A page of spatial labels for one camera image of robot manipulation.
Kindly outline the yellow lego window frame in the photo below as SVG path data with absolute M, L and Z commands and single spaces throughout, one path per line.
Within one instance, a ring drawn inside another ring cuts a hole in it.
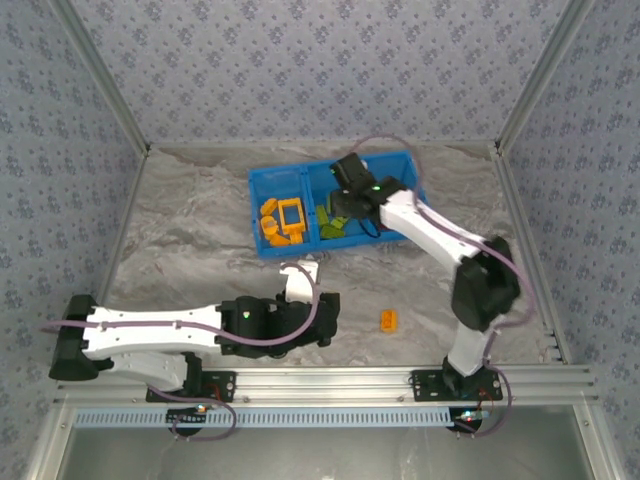
M 301 235 L 307 230 L 304 209 L 299 197 L 279 200 L 278 213 L 284 234 Z

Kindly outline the blue three-compartment plastic bin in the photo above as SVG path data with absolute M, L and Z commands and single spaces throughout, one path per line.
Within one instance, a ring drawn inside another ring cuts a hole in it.
M 262 259 L 276 259 L 319 253 L 326 250 L 344 249 L 379 242 L 399 241 L 403 236 L 385 229 L 376 237 L 371 222 L 359 224 L 350 219 L 342 229 L 342 237 L 329 238 L 321 233 L 317 208 L 329 207 L 330 193 L 338 188 L 330 165 L 335 161 L 326 159 L 311 163 L 298 163 L 269 168 L 253 169 L 249 172 L 248 189 L 251 204 L 251 226 L 256 252 Z M 271 199 L 286 200 L 297 198 L 301 206 L 286 207 L 285 218 L 293 222 L 303 213 L 306 230 L 303 241 L 287 246 L 273 246 L 266 238 L 261 226 L 261 208 Z

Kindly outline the grey metal lower tray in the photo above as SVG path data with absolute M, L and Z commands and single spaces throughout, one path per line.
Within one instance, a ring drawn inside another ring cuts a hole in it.
M 246 429 L 181 442 L 164 429 L 79 429 L 59 480 L 595 480 L 574 429 Z

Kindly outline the black left controller board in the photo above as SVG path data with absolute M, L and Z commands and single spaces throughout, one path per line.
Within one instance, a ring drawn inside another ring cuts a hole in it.
M 196 407 L 171 408 L 165 414 L 167 427 L 176 430 L 180 435 L 190 429 L 201 430 L 206 419 L 206 414 L 199 412 Z

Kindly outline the black controller board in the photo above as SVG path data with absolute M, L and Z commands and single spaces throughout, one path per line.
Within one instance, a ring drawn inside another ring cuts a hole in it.
M 190 429 L 201 430 L 206 419 L 206 414 L 199 412 L 196 407 L 171 408 L 165 414 L 167 427 L 176 430 L 180 435 Z
M 449 413 L 453 425 L 450 430 L 463 434 L 476 434 L 485 419 L 489 417 L 489 412 L 481 408 L 450 408 Z

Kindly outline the black right controller board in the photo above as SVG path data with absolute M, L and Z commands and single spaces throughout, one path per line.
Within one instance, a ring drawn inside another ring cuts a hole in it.
M 489 417 L 489 412 L 481 408 L 450 408 L 449 413 L 453 425 L 450 430 L 463 434 L 476 434 L 485 419 Z

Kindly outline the aluminium mounting rail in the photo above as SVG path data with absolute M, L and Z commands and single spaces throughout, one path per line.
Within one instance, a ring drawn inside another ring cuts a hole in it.
M 411 367 L 256 367 L 237 368 L 234 406 L 325 407 L 413 405 Z M 583 365 L 504 365 L 503 397 L 485 406 L 555 406 L 596 403 L 599 395 L 591 370 Z M 105 376 L 89 382 L 60 383 L 56 404 L 140 406 L 146 388 L 131 380 Z

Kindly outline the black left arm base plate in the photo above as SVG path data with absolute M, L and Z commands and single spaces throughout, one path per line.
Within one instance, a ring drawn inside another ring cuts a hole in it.
M 225 403 L 234 401 L 237 372 L 233 370 L 203 371 L 188 379 L 178 390 L 168 395 L 183 398 L 213 398 Z

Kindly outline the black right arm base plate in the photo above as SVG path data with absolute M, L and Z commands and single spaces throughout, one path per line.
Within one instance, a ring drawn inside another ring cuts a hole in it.
M 413 370 L 409 384 L 416 402 L 477 402 L 504 398 L 498 374 L 485 368 L 468 377 L 460 376 L 455 370 Z

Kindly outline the aluminium right side rail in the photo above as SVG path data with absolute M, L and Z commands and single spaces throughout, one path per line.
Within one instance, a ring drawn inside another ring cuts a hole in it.
M 523 267 L 533 289 L 531 299 L 535 305 L 536 317 L 544 326 L 545 332 L 551 341 L 550 346 L 546 348 L 543 354 L 543 358 L 551 363 L 571 364 L 572 358 L 569 347 L 544 275 L 544 269 L 509 162 L 500 150 L 493 145 L 490 146 L 490 154 L 495 164 L 497 179 L 503 190 L 506 208 L 514 228 L 520 252 L 520 265 Z

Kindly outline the aluminium left side rail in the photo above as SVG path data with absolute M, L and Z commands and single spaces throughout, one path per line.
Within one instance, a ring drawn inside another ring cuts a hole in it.
M 120 263 L 120 260 L 124 251 L 127 231 L 129 228 L 131 217 L 132 217 L 133 206 L 139 191 L 139 187 L 141 184 L 141 180 L 144 173 L 145 165 L 147 163 L 148 156 L 149 156 L 149 152 L 146 152 L 143 154 L 140 165 L 136 170 L 131 191 L 129 193 L 129 196 L 124 208 L 124 212 L 121 218 L 119 230 L 115 238 L 115 243 L 111 251 L 109 261 L 107 263 L 106 272 L 98 288 L 97 297 L 94 298 L 90 296 L 93 302 L 90 302 L 89 300 L 85 301 L 85 304 L 88 307 L 89 313 L 92 312 L 92 308 L 95 307 L 100 301 L 104 301 L 107 299 L 112 283 L 115 279 L 115 275 L 118 270 L 118 265 Z M 86 356 L 82 353 L 82 345 L 83 345 L 82 335 L 75 334 L 74 340 L 77 343 L 77 353 L 74 355 L 74 357 L 79 360 L 80 371 L 82 373 L 89 372 L 89 373 L 98 374 L 99 370 L 93 365 L 93 362 L 90 359 L 87 359 Z

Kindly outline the aluminium right frame post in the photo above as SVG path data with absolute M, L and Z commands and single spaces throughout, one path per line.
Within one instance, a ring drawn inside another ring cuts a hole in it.
M 496 150 L 499 155 L 505 156 L 513 147 L 595 2 L 596 0 L 567 0 L 564 10 L 544 44 L 539 59 L 496 139 Z

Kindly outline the aluminium frame post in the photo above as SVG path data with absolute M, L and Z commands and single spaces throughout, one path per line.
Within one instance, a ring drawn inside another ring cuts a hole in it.
M 148 144 L 144 135 L 71 0 L 47 1 L 129 143 L 138 154 L 145 156 Z
M 496 139 L 496 150 L 499 155 L 505 156 L 513 147 L 595 2 L 596 0 L 567 0 L 564 10 L 544 44 L 539 59 Z

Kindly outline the aluminium left frame post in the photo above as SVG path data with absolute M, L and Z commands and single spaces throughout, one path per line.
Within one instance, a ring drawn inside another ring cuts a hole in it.
M 145 156 L 148 144 L 144 135 L 71 0 L 47 1 L 129 143 L 138 154 Z

